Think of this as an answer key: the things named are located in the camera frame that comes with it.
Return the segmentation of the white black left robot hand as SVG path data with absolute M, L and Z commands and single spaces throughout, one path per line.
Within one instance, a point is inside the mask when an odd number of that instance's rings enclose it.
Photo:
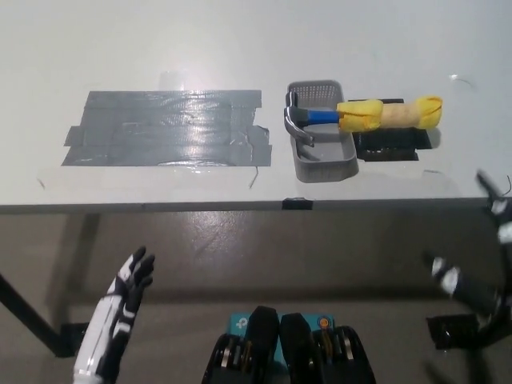
M 115 383 L 145 289 L 153 282 L 155 256 L 133 252 L 98 301 L 73 373 L 74 383 Z

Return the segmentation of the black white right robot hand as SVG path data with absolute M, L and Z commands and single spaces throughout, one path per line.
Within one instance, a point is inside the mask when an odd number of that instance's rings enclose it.
M 452 299 L 488 318 L 511 316 L 511 200 L 503 196 L 489 176 L 477 172 L 476 180 L 488 196 L 488 212 L 494 221 L 500 248 L 504 286 L 493 288 L 466 275 L 446 259 L 425 252 L 422 256 L 430 276 Z

